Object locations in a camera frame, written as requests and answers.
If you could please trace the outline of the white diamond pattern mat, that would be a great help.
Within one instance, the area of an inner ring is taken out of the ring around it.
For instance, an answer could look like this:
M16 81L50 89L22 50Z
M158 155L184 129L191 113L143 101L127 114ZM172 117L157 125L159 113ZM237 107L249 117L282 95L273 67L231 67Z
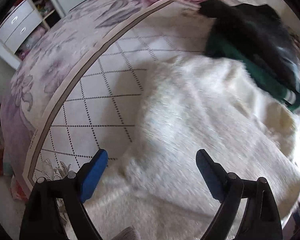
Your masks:
M27 187L77 172L100 149L115 164L133 141L149 67L202 54L212 25L197 6L162 0L110 29L47 104L24 164Z

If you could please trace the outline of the white fluffy sweater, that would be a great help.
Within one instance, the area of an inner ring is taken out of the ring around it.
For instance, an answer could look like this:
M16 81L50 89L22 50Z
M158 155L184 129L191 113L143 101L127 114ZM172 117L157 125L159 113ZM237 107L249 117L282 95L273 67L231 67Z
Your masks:
M297 131L241 62L170 59L148 71L133 143L85 208L104 239L130 226L139 239L200 239L219 207L196 165L204 149L228 172L266 178L286 220L300 198Z

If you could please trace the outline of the dark green black garment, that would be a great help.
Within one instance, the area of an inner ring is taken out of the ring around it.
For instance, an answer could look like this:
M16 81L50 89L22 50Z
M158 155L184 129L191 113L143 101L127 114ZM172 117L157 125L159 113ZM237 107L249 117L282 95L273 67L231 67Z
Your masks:
M206 0L199 13L215 20L204 54L243 62L260 89L300 114L300 60L276 11L267 4Z

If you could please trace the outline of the white drawer unit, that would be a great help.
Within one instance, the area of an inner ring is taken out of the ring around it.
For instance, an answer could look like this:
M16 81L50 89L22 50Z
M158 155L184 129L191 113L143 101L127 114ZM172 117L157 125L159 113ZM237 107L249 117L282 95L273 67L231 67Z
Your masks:
M40 25L50 29L46 19L56 12L51 9L42 15L32 0L23 0L0 25L0 57L13 69L17 70L21 59L15 55L19 47Z

